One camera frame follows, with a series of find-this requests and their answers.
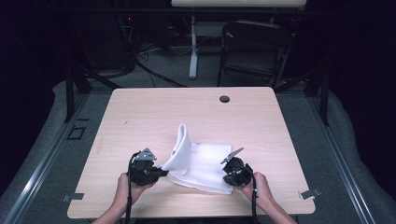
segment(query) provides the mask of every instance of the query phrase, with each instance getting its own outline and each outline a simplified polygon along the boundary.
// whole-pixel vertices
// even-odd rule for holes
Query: black cable
[[[175,87],[188,87],[188,86],[182,85],[182,84],[180,84],[178,82],[175,82],[174,80],[172,80],[172,79],[170,79],[168,77],[164,77],[164,76],[162,76],[160,74],[157,74],[157,73],[149,70],[145,65],[143,65],[141,62],[139,62],[137,59],[136,59],[136,65],[141,67],[143,70],[145,70],[146,72],[150,73],[151,75],[153,75],[155,77],[158,77],[158,78],[168,82],[169,84],[171,84],[171,85],[173,85]]]
[[[129,224],[131,221],[131,209],[132,209],[132,192],[131,192],[131,163],[132,160],[134,159],[135,154],[132,156],[132,158],[129,160],[128,163],[128,202],[126,204],[126,211],[125,211],[125,224]]]
[[[245,166],[240,166],[240,168],[248,171],[251,175],[251,178],[253,179],[253,192],[251,195],[251,215],[253,218],[253,223],[254,224],[261,224],[257,218],[257,212],[256,212],[256,199],[257,197],[257,183],[256,183],[256,178],[254,177],[254,174]]]

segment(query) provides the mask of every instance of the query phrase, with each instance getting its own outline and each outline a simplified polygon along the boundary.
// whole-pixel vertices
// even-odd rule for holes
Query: white fabric
[[[186,125],[180,124],[171,158],[161,168],[181,186],[231,194],[233,187],[223,180],[225,164],[220,164],[230,153],[230,145],[191,143]]]

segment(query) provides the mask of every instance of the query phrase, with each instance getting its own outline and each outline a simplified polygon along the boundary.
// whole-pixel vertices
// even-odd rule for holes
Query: table
[[[172,7],[304,7],[306,0],[172,0]],[[191,17],[191,79],[197,78],[197,44],[195,17]]]
[[[220,96],[230,98],[222,103]],[[195,143],[230,144],[254,171],[266,174],[277,202],[289,214],[315,211],[304,174],[272,89],[164,88],[114,90],[67,215],[95,218],[111,205],[120,173],[136,151],[149,147],[160,165],[170,158],[177,128],[185,123]],[[238,190],[220,195],[178,186],[165,177],[132,207],[132,217],[251,216]]]

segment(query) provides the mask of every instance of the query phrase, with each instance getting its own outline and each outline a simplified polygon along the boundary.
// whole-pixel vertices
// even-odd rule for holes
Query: floor
[[[198,77],[189,79],[188,48],[152,49],[139,61],[153,72],[189,87],[214,87],[219,68],[219,49],[200,47]],[[174,88],[168,81],[140,67],[124,76],[97,71],[125,88]],[[74,192],[96,131],[105,112],[111,89],[89,79],[91,94],[76,91],[76,114],[64,123],[64,83],[56,94],[49,118],[19,173],[0,200],[0,222],[4,223],[90,223],[67,217],[65,194]],[[224,77],[222,86],[266,86],[260,78],[238,74]],[[306,98],[304,83],[276,95],[290,131],[305,178],[311,189],[320,188],[312,215],[298,216],[299,223],[390,223],[396,206],[374,182],[359,159],[353,127],[342,104],[331,93],[330,126],[318,117],[318,99]],[[73,127],[84,127],[80,140],[67,140]],[[260,217],[262,223],[271,223]]]

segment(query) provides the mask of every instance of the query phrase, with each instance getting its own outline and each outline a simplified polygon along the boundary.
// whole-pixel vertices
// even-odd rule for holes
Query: round hole
[[[222,96],[220,96],[220,101],[222,102],[222,103],[228,103],[228,102],[230,102],[230,97],[228,97],[228,96],[226,96],[226,95],[222,95]]]

